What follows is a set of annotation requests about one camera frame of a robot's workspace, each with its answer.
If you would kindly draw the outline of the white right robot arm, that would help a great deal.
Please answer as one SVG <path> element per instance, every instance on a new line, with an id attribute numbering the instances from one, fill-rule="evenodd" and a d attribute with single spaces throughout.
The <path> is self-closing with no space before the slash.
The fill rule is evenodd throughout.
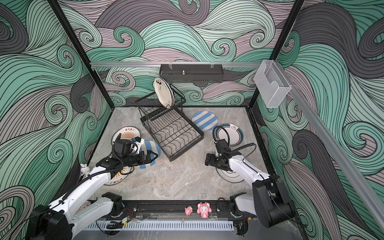
<path id="1" fill-rule="evenodd" d="M 231 196 L 233 215 L 249 213 L 267 228 L 292 219 L 294 206 L 288 190 L 278 175 L 269 175 L 246 160 L 240 150 L 256 147 L 247 144 L 231 150 L 226 140 L 215 140 L 216 153 L 207 154 L 205 165 L 215 167 L 219 176 L 230 183 L 245 181 L 252 193 Z"/>

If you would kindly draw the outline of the cream floral plate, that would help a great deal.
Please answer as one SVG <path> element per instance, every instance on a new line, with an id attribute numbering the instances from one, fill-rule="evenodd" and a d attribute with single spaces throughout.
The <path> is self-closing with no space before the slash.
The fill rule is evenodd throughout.
<path id="1" fill-rule="evenodd" d="M 154 89 L 160 103 L 167 109 L 175 104 L 175 96 L 170 85 L 162 78 L 155 78 Z"/>

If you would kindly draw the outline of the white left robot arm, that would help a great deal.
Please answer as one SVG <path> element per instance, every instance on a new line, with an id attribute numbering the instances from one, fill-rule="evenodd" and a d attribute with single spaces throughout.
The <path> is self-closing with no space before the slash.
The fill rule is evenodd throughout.
<path id="1" fill-rule="evenodd" d="M 86 178 L 48 206 L 40 205 L 33 210 L 25 238 L 71 240 L 103 216 L 120 217 L 124 208 L 122 197 L 113 193 L 102 195 L 84 209 L 80 207 L 123 168 L 145 166 L 154 162 L 159 154 L 148 149 L 142 150 L 144 146 L 145 140 L 139 137 L 132 140 L 117 138 L 112 146 L 112 155 L 101 159 Z"/>

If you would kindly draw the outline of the white green line plate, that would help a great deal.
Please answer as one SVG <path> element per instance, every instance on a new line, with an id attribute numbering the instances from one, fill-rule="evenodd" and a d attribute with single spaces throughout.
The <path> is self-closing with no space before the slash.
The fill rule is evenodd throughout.
<path id="1" fill-rule="evenodd" d="M 244 179 L 236 172 L 216 169 L 219 176 L 230 183 L 241 183 Z"/>

